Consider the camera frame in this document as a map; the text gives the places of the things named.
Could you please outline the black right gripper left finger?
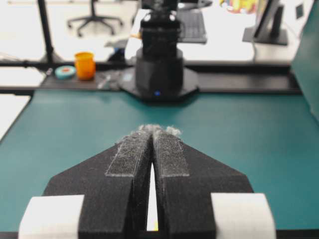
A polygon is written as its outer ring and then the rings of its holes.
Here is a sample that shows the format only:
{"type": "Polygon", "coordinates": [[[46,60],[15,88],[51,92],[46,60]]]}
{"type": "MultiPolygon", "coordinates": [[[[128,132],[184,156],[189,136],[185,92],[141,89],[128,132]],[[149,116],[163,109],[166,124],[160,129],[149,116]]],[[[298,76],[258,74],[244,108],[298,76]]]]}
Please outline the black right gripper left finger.
{"type": "Polygon", "coordinates": [[[32,197],[21,239],[125,239],[147,227],[153,137],[136,131],[53,176],[32,197]]]}

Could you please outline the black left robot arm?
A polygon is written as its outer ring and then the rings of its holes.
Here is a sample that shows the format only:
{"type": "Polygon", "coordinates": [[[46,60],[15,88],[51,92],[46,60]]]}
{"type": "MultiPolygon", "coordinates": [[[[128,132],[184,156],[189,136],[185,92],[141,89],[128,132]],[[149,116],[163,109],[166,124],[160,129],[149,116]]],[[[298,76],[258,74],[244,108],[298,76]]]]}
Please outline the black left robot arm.
{"type": "Polygon", "coordinates": [[[141,19],[142,46],[134,67],[120,78],[120,88],[145,101],[171,102],[198,90],[197,73],[184,66],[177,48],[181,21],[176,17],[178,1],[144,0],[149,13],[141,19]]]}

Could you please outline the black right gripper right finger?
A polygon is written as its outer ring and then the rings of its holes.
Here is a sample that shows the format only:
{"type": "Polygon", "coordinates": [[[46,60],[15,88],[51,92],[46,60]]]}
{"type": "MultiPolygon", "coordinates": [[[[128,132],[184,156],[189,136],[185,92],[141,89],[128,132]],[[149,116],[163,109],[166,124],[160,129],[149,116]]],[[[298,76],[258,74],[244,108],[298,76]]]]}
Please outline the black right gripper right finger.
{"type": "Polygon", "coordinates": [[[168,239],[274,239],[264,194],[247,176],[156,131],[153,136],[159,229],[168,239]]]}

